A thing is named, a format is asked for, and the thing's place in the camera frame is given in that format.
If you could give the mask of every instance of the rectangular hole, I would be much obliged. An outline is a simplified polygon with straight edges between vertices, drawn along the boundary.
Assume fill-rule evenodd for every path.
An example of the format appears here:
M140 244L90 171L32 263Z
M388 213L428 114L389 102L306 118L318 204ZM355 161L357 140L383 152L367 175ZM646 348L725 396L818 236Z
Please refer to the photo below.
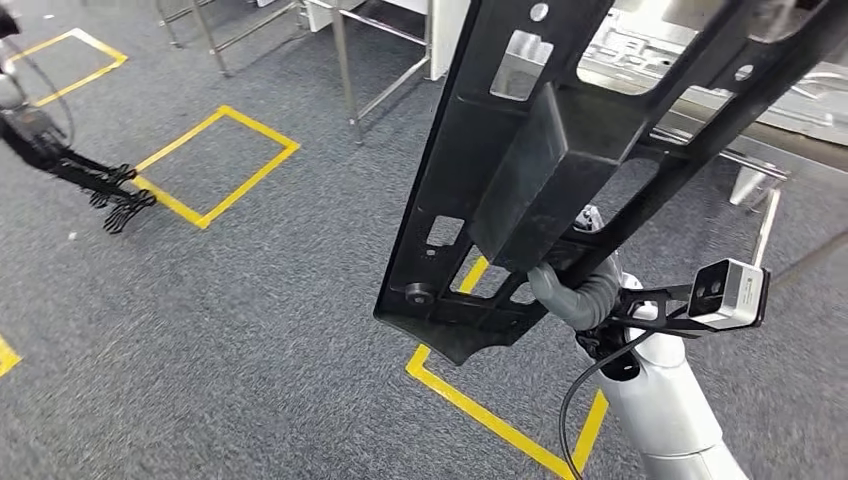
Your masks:
M495 267L489 265L480 281L471 290L471 295L480 298L492 298L498 293L498 289L503 285L506 277L509 276L509 271L503 267Z
M530 98L553 50L553 44L543 42L538 35L512 32L489 93L517 101Z
M670 136L663 133L654 136L686 145L733 97L727 90L689 87L657 124L659 130Z
M451 282L450 288L452 292L466 293L467 295L473 295L480 298L492 298L495 296L498 288L500 288L504 280L506 280L509 276L509 272L504 268L494 267L491 265L486 267L482 276L480 276L480 280L474 285L474 288L472 288L470 292L462 291L463 280L465 280L465 278L471 273L474 266L477 265L477 261L482 257L483 255L476 246L471 247L471 251L468 252L465 260L462 262L462 266L459 268L459 271L456 273L456 276L454 276L453 281Z
M761 0L748 25L748 38L762 43L789 38L822 3L823 0Z
M430 227L427 235L427 245L431 247L445 247L456 243L456 237L462 231L465 220L461 218L445 217L439 215Z
M531 303L536 301L536 296L533 295L533 290L530 288L529 282L524 282L512 292L512 296L509 297L509 300L512 303L519 303L521 305L530 305Z
M459 267L459 270L456 272L456 275L453 277L451 281L451 291L454 293L463 293L460 292L462 288L462 281L465 277L471 273L471 269L474 268L474 264L477 263L477 259L482 257L483 254L480 253L480 250L477 246L471 247L471 250L468 252L468 255L465 256L465 260L462 261L462 266Z
M665 76L722 1L618 0L577 65L577 76L627 95Z

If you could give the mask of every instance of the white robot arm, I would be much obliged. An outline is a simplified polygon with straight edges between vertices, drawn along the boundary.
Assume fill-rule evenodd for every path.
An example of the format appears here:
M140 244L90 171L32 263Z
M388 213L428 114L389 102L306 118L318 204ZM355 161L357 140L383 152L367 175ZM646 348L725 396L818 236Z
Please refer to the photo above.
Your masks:
M582 228L602 225L597 209L590 206L585 212L578 219L585 222ZM649 478L747 479L722 441L721 427L686 361L681 337L757 326L765 308L768 272L724 260L702 268L692 285L643 290L635 277L619 271L613 256L575 290L563 286L545 263L527 277L539 302L577 332L578 344L597 361L572 385L560 422L580 382L597 370L601 390ZM687 305L666 315L669 300ZM680 318L684 311L688 318ZM561 440L579 480L564 435Z
M626 288L642 288L629 275ZM656 318L645 305L634 316ZM627 340L643 335L628 329ZM680 337L654 334L633 349L639 375L616 381L598 375L610 408L642 456L648 478L657 480L743 480L748 477L722 441L722 431L686 361Z

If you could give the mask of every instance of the yellow floor marking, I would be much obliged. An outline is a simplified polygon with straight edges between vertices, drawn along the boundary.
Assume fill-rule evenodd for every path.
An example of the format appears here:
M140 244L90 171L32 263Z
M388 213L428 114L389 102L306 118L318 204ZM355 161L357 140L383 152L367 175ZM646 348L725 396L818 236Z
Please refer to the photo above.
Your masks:
M197 213L196 211L192 210L184 203L180 202L179 200L177 200L161 188L157 187L150 180L147 180L144 177L138 176L133 180L133 183L138 188L150 190L153 195L156 196L156 199L159 202L161 202L163 205L173 210L177 215L185 218L198 228L208 227L212 220L224 213L226 209L230 208L232 204L234 204L239 198L244 196L244 194L247 193L248 190L256 186L256 184L259 183L260 180L265 178L269 173L271 173L272 170L277 168L281 163L283 163L287 158L289 158L291 154L293 154L297 151L297 149L300 148L300 144L286 137L285 135L272 130L268 126L263 125L257 122L256 120L248 117L247 115L236 111L228 105L221 105L209 118L200 122L199 125L192 128L184 135L168 144L165 148L159 150L158 152L151 155L149 158L136 165L136 170L140 172L145 168L149 167L150 165L153 165L153 163L162 159L177 148L181 147L183 144L197 136L204 129L206 129L207 127L209 127L210 125L217 122L223 117L230 117L233 120L246 126L247 128L259 132L262 135L265 135L271 140L274 140L275 142L281 144L283 146L283 150L278 153L274 158L272 158L270 162L265 164L256 173L254 173L249 179L247 179L247 181L244 182L241 186L239 186L233 193L229 194L227 198L225 198L221 203L219 203L212 210L210 210L209 213L205 215Z
M60 89L58 92L54 92L51 95L48 95L47 97L44 97L41 100L38 100L37 102L34 103L34 105L36 107L44 106L44 105L52 102L53 100L56 100L57 98L59 98L63 95L66 95L68 92L76 90L79 87L81 87L81 86L83 86L87 83L90 83L91 81L96 80L96 79L102 77L103 75L106 75L107 73L109 73L112 70L120 67L121 65L123 65L124 62L127 61L126 55L115 50L114 48L110 47L109 45L106 45L105 43L101 42L100 40L92 37L91 35L89 35L88 33L84 32L82 29L79 29L79 28L75 28L75 29L73 29L69 32L65 32L62 35L59 35L56 38L51 38L50 40L47 40L46 42L43 42L43 43L40 43L40 44L38 44L34 47L28 48L28 49L24 50L23 52L19 53L18 55L13 56L11 58L11 60L14 62L15 60L19 60L22 57L32 55L33 53L35 53L39 50L47 48L51 45L54 45L54 44L56 44L56 43L58 43L62 40L65 40L66 38L70 38L70 37L75 37L78 40L85 42L86 44L90 45L91 47L93 47L97 50L100 50L101 52L105 53L106 55L109 55L110 57L112 57L114 59L114 61L111 64L109 64L109 65L101 68L100 70L92 73L91 75L88 75L87 77L83 78L82 80L74 82L73 84L68 85L67 87Z
M483 273L486 271L488 266L489 263L485 258L478 258L474 263L474 266L471 268L471 271L468 272L468 275L466 275L462 280L459 291L462 293L471 293L474 286L480 281L480 278L483 277ZM516 430L515 427L505 422L446 381L439 378L433 372L427 370L424 366L424 362L427 361L429 356L430 349L425 345L419 345L418 349L416 349L415 353L412 355L412 358L410 358L409 362L406 364L407 373L418 379L424 385L430 387L430 389L444 397L447 401L454 404L454 406L463 412L467 413L473 419L485 425L499 437L526 453L540 464L544 465L550 471L556 473L562 478L573 480L574 477L571 475L568 465L563 459L534 442L526 435ZM577 437L577 444L574 448L574 452L572 453L574 465L580 471L583 470L586 466L586 462L589 460L589 454L592 452L592 446L598 438L598 433L601 430L601 424L603 423L608 406L609 404L607 403L606 398L604 398L603 393L598 390L597 393L595 393L592 406L589 408L589 414L586 416L586 421L583 423L583 428L580 430L580 435Z
M0 337L0 377L7 374L20 361L21 357L12 350L3 337Z

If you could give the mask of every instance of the black plastic panel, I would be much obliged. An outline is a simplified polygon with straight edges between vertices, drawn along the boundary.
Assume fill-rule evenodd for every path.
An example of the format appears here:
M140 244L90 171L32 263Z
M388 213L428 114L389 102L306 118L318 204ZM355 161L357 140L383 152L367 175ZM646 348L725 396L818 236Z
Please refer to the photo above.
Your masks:
M512 345L546 313L514 303L523 272L551 261L579 285L746 126L848 37L848 1L822 2L789 38L748 38L756 1L728 1L657 86L636 96L582 83L576 67L612 1L472 0L424 158L410 194L375 316L457 364ZM489 93L513 31L553 44L526 101ZM740 65L752 74L730 84ZM690 86L736 93L688 145L648 132ZM598 233L570 228L615 168L651 153L656 176ZM464 220L453 245L427 246L437 216ZM473 244L513 273L493 298L450 291Z

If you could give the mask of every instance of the gray robotic finger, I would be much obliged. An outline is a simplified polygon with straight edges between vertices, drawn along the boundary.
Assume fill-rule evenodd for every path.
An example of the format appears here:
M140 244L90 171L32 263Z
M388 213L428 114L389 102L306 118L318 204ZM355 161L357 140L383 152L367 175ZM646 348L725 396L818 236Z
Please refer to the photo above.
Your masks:
M547 263L527 272L527 278L536 299L575 330L588 330L604 321L621 285L613 258L606 259L576 290L562 285Z

